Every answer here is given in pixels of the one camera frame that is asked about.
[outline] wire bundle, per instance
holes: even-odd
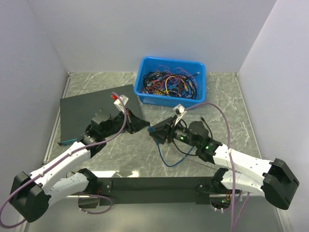
[[[167,66],[163,66],[164,70],[161,72],[159,67],[156,72],[149,72],[143,77],[145,93],[198,99],[197,82],[194,76],[199,72],[191,75],[182,68],[176,68],[175,73],[171,73]]]

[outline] purple cable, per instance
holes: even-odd
[[[115,92],[112,92],[112,94],[115,95],[115,96],[119,99],[119,101],[120,101],[122,107],[125,109],[126,106],[125,106],[124,102],[121,100],[121,98],[118,96],[118,94],[116,94]],[[83,149],[85,149],[85,148],[88,148],[88,147],[97,146],[97,145],[101,145],[101,144],[107,143],[107,142],[109,142],[110,140],[116,138],[116,137],[123,131],[123,129],[125,128],[125,126],[126,126],[126,113],[124,112],[124,123],[123,123],[122,127],[120,128],[120,130],[119,130],[114,136],[112,136],[111,138],[109,138],[109,139],[107,139],[107,140],[104,140],[104,141],[101,141],[101,142],[98,142],[98,143],[95,143],[95,144],[90,144],[90,145],[82,146],[82,147],[80,147],[80,148],[78,148],[78,149],[72,151],[71,154],[69,154],[69,153],[66,154],[64,157],[62,157],[61,159],[59,159],[59,160],[58,160],[56,163],[54,163],[52,166],[50,166],[49,168],[47,168],[46,170],[44,170],[44,171],[43,171],[43,175],[45,175],[47,172],[49,172],[50,170],[52,170],[53,168],[55,168],[58,164],[60,164],[62,161],[64,161],[67,157],[71,156],[72,154],[74,154],[74,153],[76,153],[76,152],[78,152],[78,151],[80,151],[80,150],[83,150]],[[6,199],[6,201],[3,203],[3,205],[2,205],[1,208],[0,208],[0,226],[1,226],[1,227],[6,228],[6,229],[11,229],[11,228],[15,228],[15,227],[17,227],[17,226],[20,226],[21,224],[23,224],[23,223],[26,221],[26,219],[23,219],[21,222],[15,224],[15,225],[8,226],[8,225],[3,224],[3,222],[1,221],[1,214],[2,214],[3,209],[4,209],[4,207],[6,206],[6,204],[11,200],[11,198],[13,198],[13,196],[14,196],[15,194],[17,194],[17,193],[18,193],[20,190],[22,190],[24,187],[26,187],[26,186],[28,186],[30,183],[36,181],[37,179],[39,179],[39,178],[42,177],[43,175],[42,175],[42,174],[38,174],[36,177],[34,177],[33,179],[31,179],[31,180],[29,180],[28,182],[24,183],[22,186],[20,186],[18,189],[16,189],[14,192],[12,192],[12,193],[10,194],[10,196],[8,197],[8,199]],[[106,197],[103,197],[103,196],[98,196],[98,197],[102,197],[102,198],[107,199],[107,200],[109,200],[110,202],[112,202],[110,198],[106,198]],[[107,212],[108,210],[110,210],[111,207],[112,207],[112,204],[111,204],[111,206],[110,206],[107,210],[105,210],[105,211],[103,211],[103,212],[100,212],[100,213],[92,213],[92,214],[102,214],[102,213],[105,213],[105,212]]]
[[[243,209],[245,208],[246,203],[247,203],[248,200],[249,200],[249,196],[250,196],[250,193],[248,192],[247,197],[246,197],[246,200],[245,200],[245,202],[243,203],[243,205],[242,205],[242,207],[241,207],[241,209],[240,209],[240,212],[238,213],[237,218],[236,218],[236,220],[235,220],[235,223],[234,223],[234,226],[233,226],[233,231],[235,230],[236,224],[237,224],[237,222],[238,222],[238,220],[239,220],[239,218],[240,218],[240,215],[241,215]]]
[[[111,204],[110,204],[110,207],[108,207],[106,210],[102,211],[102,212],[89,212],[87,210],[84,210],[84,209],[81,209],[81,211],[87,213],[87,214],[104,214],[106,213],[107,211],[109,211],[111,209],[111,207],[113,206],[113,202],[111,200],[111,198],[109,197],[105,197],[105,196],[100,196],[100,195],[93,195],[93,194],[87,194],[87,193],[83,193],[83,192],[80,192],[79,193],[80,195],[85,195],[85,196],[89,196],[89,197],[100,197],[100,198],[103,198],[103,199],[106,199],[108,200]]]
[[[223,117],[225,124],[226,124],[226,129],[227,129],[227,149],[229,151],[229,149],[231,148],[231,133],[230,133],[230,127],[228,125],[226,116],[224,115],[223,111],[217,105],[210,103],[210,102],[202,102],[202,103],[190,106],[190,107],[186,108],[185,110],[191,110],[191,109],[193,109],[197,106],[200,106],[200,105],[212,105],[217,110],[219,110],[220,113],[222,114],[222,117]],[[236,176],[235,176],[235,164],[233,162],[232,154],[230,152],[228,152],[228,156],[230,157],[231,166],[232,166],[232,176],[233,176],[232,202],[231,202],[231,232],[233,232],[234,231],[234,214],[235,214],[235,189],[236,189],[235,180],[236,180]]]

